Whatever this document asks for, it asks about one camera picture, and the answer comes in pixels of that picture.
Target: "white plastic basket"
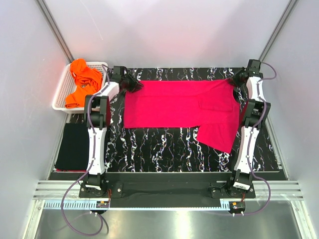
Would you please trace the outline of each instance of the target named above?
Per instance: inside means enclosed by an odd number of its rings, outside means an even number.
[[[103,75],[102,86],[105,84],[106,74],[102,68],[102,64],[106,65],[105,62],[87,62],[86,65],[90,68],[95,68],[99,70]],[[84,107],[78,108],[66,108],[65,107],[65,98],[73,93],[76,89],[74,78],[70,73],[70,64],[68,64],[62,73],[62,76],[59,81],[58,88],[56,89],[52,107],[57,111],[64,111],[68,114],[81,114],[84,113]]]

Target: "clothing pile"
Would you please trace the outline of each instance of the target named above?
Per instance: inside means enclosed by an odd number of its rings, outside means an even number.
[[[84,107],[85,96],[92,95],[101,89],[102,73],[88,67],[84,59],[73,61],[70,65],[70,72],[77,87],[75,92],[66,97],[65,107]]]

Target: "stainless steel floor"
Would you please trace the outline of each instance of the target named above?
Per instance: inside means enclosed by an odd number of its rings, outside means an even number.
[[[247,202],[247,212],[259,209],[257,202]],[[71,221],[84,211],[69,210]],[[289,202],[271,201],[268,207],[254,216],[232,217],[226,212],[170,211],[108,211],[103,214],[109,225],[95,239],[301,239]],[[65,228],[59,210],[44,210],[37,239],[87,238]],[[85,215],[72,225],[85,233],[100,227],[100,220]]]

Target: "black and white marble surface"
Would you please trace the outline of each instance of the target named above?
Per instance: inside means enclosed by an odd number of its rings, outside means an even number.
[[[231,77],[239,68],[138,68],[130,69],[139,80],[200,81]],[[238,89],[241,109],[247,89]],[[125,129],[123,122],[125,93],[111,101],[111,127],[106,135],[106,166],[109,172],[226,172],[240,146],[237,132],[230,154],[196,140],[198,128]],[[71,116],[81,122],[83,115]],[[277,171],[278,165],[266,127],[262,127],[255,147],[255,171]]]

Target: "pink shirt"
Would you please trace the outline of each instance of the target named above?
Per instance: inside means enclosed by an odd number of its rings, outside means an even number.
[[[240,104],[226,80],[141,83],[140,91],[126,92],[125,128],[199,126],[199,142],[230,153]]]

